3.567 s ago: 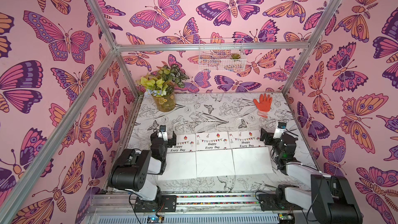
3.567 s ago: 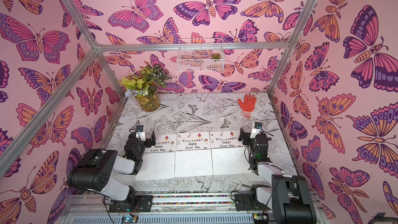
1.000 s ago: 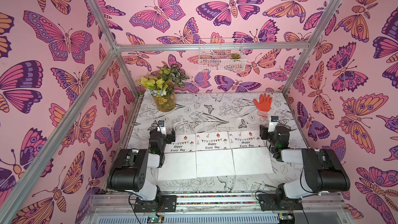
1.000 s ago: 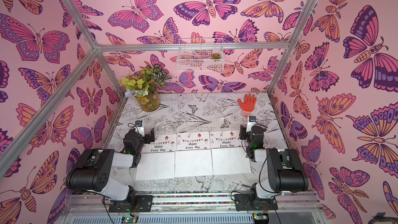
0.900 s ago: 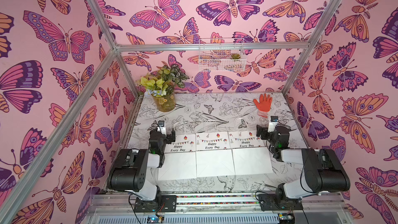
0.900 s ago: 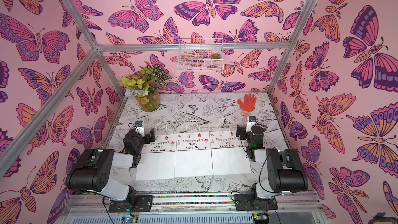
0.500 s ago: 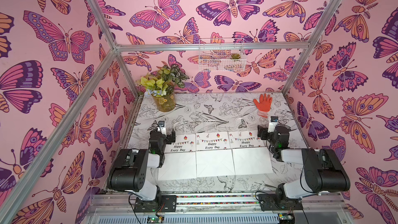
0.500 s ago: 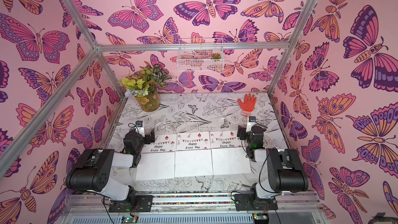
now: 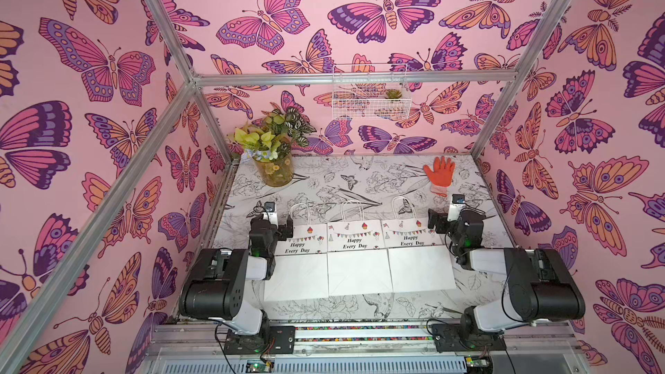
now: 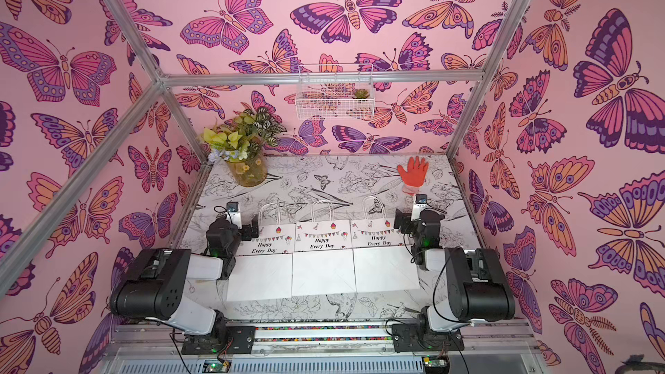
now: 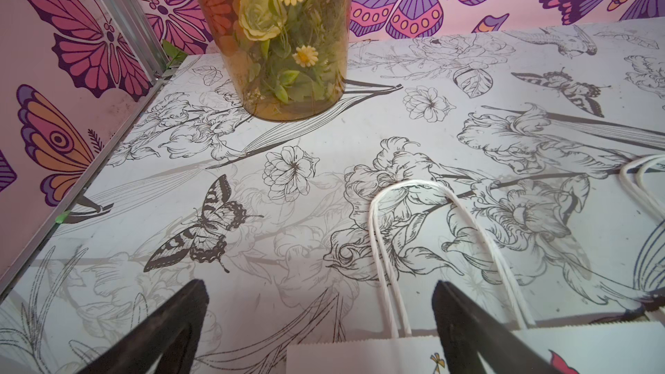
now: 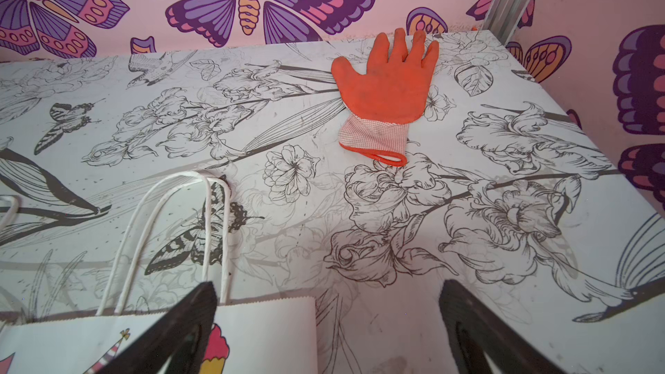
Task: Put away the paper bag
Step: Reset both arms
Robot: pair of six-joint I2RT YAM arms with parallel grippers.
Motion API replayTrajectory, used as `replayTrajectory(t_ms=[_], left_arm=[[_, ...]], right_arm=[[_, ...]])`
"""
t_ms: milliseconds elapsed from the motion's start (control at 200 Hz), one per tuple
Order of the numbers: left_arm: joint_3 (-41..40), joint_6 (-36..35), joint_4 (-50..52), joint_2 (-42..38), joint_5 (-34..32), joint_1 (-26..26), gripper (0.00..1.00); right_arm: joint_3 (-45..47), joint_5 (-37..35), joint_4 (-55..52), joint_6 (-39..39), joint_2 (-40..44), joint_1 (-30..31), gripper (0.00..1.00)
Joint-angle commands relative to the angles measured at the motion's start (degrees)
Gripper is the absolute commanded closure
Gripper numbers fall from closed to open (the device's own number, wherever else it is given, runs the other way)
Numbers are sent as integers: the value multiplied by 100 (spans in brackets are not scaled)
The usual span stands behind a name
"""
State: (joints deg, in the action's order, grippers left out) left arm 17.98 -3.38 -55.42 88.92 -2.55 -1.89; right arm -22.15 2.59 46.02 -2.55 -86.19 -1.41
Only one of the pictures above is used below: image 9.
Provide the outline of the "white paper gift bag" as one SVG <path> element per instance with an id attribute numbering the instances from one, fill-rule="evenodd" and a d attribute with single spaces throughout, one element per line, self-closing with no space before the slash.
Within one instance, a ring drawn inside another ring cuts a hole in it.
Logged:
<path id="1" fill-rule="evenodd" d="M 266 302 L 306 301 L 328 296 L 327 225 L 312 221 L 307 204 L 289 210 L 285 240 L 277 242 L 275 270 L 264 284 Z"/>

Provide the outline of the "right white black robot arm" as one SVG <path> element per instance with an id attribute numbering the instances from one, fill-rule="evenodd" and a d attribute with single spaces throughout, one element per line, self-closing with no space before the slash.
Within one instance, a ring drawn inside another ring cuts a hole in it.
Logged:
<path id="1" fill-rule="evenodd" d="M 468 271 L 503 275 L 499 298 L 470 306 L 460 318 L 462 337 L 490 336 L 538 320 L 585 316 L 585 300 L 558 251 L 551 248 L 485 248 L 485 214 L 463 208 L 455 216 L 428 210 L 427 228 L 444 237 L 455 263 Z"/>

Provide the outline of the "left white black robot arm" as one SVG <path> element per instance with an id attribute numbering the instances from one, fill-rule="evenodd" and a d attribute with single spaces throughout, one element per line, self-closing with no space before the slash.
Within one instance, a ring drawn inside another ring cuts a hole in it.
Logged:
<path id="1" fill-rule="evenodd" d="M 237 337 L 266 339 L 266 313 L 244 299 L 247 281 L 268 281 L 275 272 L 277 243 L 294 235 L 293 219 L 279 224 L 272 213 L 250 220 L 245 249 L 202 249 L 182 287 L 178 311 L 195 320 L 211 320 Z"/>

